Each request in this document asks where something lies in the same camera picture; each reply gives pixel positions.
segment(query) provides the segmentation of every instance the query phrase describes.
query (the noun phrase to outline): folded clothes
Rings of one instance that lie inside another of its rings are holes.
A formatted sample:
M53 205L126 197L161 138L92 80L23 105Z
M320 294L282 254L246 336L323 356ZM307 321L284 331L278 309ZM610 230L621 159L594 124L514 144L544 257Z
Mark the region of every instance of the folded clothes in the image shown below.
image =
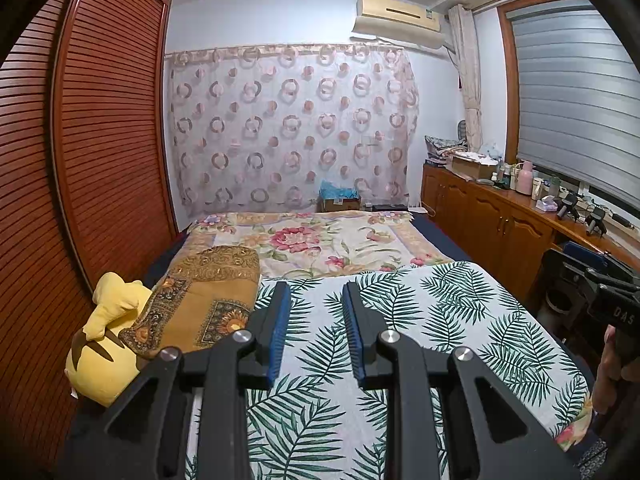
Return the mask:
M428 161L438 166L447 163L447 157L455 152L466 152L468 149L466 139L439 139L438 137L424 136L427 143Z

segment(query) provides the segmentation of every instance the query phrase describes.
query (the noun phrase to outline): metal screw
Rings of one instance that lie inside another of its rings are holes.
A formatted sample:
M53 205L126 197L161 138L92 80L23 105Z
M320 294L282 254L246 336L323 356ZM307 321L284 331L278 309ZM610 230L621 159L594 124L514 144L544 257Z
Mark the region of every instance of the metal screw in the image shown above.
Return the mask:
M453 351L453 355L455 355L458 361L471 361L474 356L474 351L466 346L459 346Z
M168 346L160 351L160 358L163 361L174 361L178 358L178 355L180 355L180 350L175 346Z
M239 343L246 343L251 339L251 336L252 334L248 330L236 330L232 337Z
M395 343L400 339L400 334L395 330L383 330L380 332L380 339L385 343Z

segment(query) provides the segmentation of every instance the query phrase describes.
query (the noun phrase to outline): louvered wardrobe door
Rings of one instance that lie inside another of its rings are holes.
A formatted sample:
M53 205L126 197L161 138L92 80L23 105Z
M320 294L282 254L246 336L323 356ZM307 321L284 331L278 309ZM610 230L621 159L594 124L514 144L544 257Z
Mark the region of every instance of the louvered wardrobe door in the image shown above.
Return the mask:
M142 278L175 237L162 143L170 0L73 0L54 82L54 159L91 286Z
M66 353L93 306L50 186L49 81L67 6L49 0L0 67L0 454L25 468L55 462L76 407Z

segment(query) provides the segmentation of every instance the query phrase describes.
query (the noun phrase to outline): beige curtain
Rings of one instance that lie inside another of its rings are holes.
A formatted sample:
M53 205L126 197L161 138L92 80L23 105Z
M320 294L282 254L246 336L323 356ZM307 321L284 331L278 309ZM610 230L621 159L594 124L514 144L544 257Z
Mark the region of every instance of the beige curtain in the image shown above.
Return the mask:
M182 203L313 211L323 180L406 204L418 89L402 48L262 45L175 54L168 79Z
M469 150L478 152L482 146L480 127L480 60L476 23L470 10L461 4L449 9L449 21L456 48L456 67L462 81L465 105L466 140Z

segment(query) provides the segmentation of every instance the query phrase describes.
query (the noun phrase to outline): pink thermos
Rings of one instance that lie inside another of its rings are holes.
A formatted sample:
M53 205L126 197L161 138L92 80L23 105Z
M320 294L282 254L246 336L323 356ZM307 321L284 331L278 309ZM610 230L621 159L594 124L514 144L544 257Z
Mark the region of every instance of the pink thermos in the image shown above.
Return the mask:
M531 195L533 190L533 164L528 160L522 162L522 169L518 173L516 191L525 195Z

